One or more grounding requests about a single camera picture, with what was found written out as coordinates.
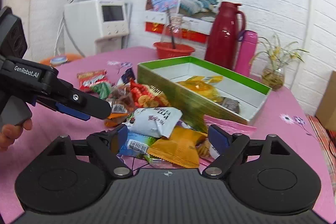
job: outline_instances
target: yellow snack bag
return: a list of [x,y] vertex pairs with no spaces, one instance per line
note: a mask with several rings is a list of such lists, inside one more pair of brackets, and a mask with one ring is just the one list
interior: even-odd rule
[[162,137],[157,140],[147,153],[186,168],[198,168],[199,157],[195,146],[206,137],[205,133],[176,126],[169,139]]
[[180,85],[190,89],[199,95],[202,95],[209,100],[214,102],[220,101],[218,98],[219,93],[216,91],[216,88],[213,87],[211,84],[216,84],[223,80],[223,76],[193,76],[185,81],[178,82]]

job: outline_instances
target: red snack package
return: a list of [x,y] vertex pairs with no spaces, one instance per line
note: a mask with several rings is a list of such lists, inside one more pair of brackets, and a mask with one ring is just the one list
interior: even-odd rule
[[170,106],[166,95],[152,85],[137,84],[134,80],[130,80],[130,88],[137,107]]
[[90,87],[93,85],[97,85],[103,82],[111,84],[106,77],[106,73],[107,71],[105,69],[78,73],[77,78],[79,79],[79,90],[84,92],[92,92]]

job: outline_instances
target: pink water bottle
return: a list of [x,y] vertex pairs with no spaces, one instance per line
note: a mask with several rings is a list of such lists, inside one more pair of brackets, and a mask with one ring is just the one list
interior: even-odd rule
[[236,62],[235,72],[244,75],[246,77],[250,76],[251,64],[250,61],[254,56],[255,49],[258,43],[258,34],[253,31],[245,31],[243,34],[243,40],[241,41],[241,46]]

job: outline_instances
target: human hand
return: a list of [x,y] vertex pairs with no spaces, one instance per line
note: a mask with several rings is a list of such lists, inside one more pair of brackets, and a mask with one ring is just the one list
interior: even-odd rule
[[6,151],[8,146],[12,145],[21,136],[23,129],[31,130],[32,127],[33,123],[31,119],[26,120],[21,126],[4,125],[0,132],[0,152]]

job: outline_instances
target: pink tablecloth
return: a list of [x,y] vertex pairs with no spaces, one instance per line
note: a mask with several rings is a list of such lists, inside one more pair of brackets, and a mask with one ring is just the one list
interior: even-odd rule
[[[117,81],[124,70],[118,75],[118,69],[107,65],[108,61],[132,62],[136,73],[137,63],[155,59],[157,59],[155,50],[145,47],[107,52],[59,67],[59,77],[78,87],[76,78],[78,72],[106,68],[108,78]],[[10,223],[23,213],[14,192],[15,178],[52,140],[61,134],[68,134],[72,139],[83,139],[93,132],[105,129],[103,122],[98,119],[91,118],[84,122],[40,105],[32,107],[32,112],[33,130],[24,132],[7,152],[0,154],[0,213],[5,223]],[[333,223],[336,220],[333,192],[319,144],[298,125],[284,122],[280,117],[281,114],[305,119],[306,130],[314,134],[291,92],[287,88],[282,88],[272,92],[268,97],[254,124],[257,127],[254,138],[264,139],[269,133],[279,135],[318,173],[322,188],[314,210],[325,220]]]

